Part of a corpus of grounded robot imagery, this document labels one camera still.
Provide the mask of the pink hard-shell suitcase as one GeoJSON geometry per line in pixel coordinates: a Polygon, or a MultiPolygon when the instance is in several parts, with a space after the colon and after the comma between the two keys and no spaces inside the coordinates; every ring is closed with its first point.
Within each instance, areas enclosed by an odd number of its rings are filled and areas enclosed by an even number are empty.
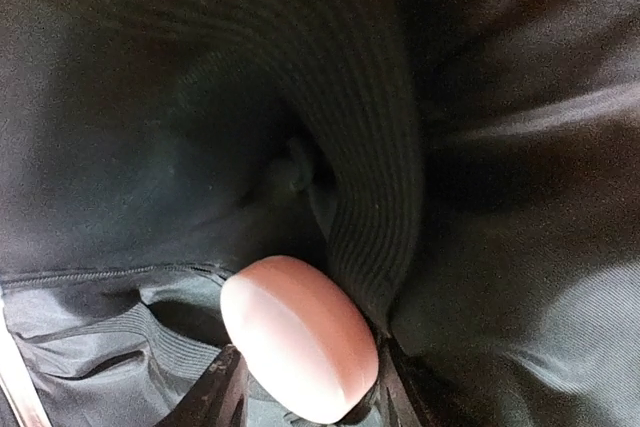
{"type": "Polygon", "coordinates": [[[316,266],[429,426],[639,422],[639,0],[1,0],[1,422],[154,426],[316,266]]]}

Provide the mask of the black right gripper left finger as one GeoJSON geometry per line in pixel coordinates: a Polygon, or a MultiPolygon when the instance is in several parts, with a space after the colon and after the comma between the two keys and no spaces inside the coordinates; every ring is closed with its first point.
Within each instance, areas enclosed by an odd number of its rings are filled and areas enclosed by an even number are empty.
{"type": "Polygon", "coordinates": [[[227,345],[159,427],[245,427],[247,402],[246,362],[227,345]]]}

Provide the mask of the pink round compact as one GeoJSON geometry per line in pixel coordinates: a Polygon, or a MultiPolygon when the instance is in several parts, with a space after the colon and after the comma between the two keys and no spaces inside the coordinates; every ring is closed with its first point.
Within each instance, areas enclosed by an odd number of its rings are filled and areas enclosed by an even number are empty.
{"type": "Polygon", "coordinates": [[[251,264],[225,281],[220,308],[249,372],[299,417],[334,424],[374,386],[379,359],[371,329],[308,263],[272,256],[251,264]]]}

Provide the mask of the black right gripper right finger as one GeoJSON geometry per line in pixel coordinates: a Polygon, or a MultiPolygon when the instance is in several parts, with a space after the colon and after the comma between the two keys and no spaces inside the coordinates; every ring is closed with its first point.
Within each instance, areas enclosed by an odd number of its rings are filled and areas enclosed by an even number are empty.
{"type": "Polygon", "coordinates": [[[420,389],[412,376],[409,358],[397,342],[379,335],[376,338],[379,374],[375,406],[382,426],[427,427],[430,413],[421,400],[420,389]]]}

